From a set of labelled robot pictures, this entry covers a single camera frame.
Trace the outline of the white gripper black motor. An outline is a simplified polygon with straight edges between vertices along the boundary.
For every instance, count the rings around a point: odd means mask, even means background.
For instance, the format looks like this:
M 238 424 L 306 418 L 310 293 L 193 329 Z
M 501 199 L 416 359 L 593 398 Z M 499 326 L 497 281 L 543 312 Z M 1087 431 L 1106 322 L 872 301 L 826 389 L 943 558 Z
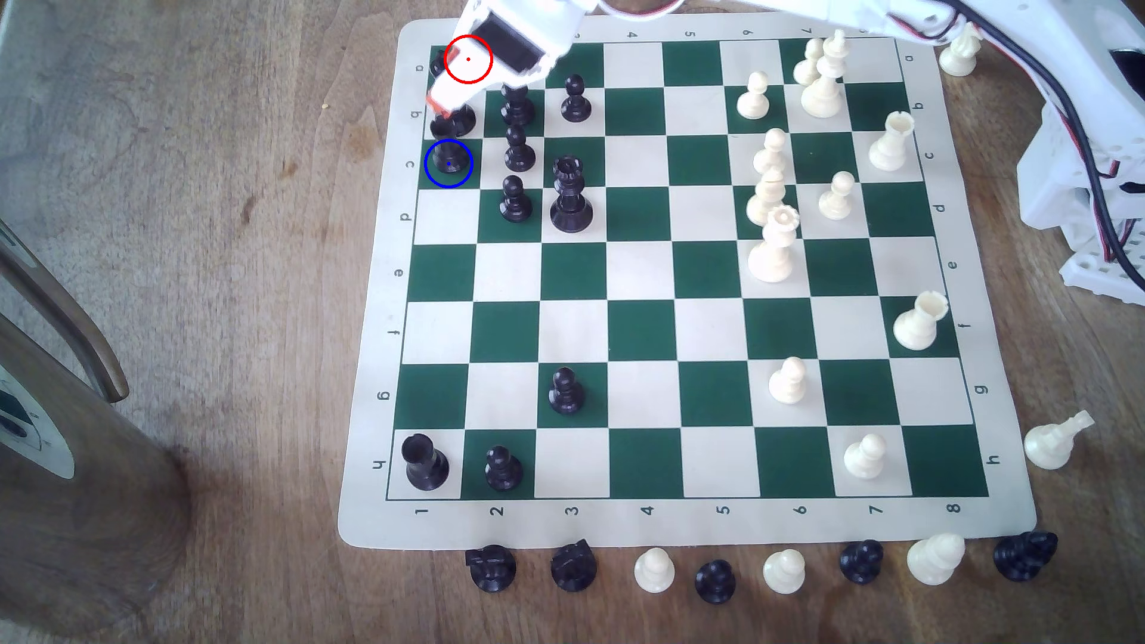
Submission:
M 463 107 L 463 85 L 523 87 L 564 56 L 597 1 L 469 1 L 448 45 L 448 74 L 427 94 L 436 113 Z

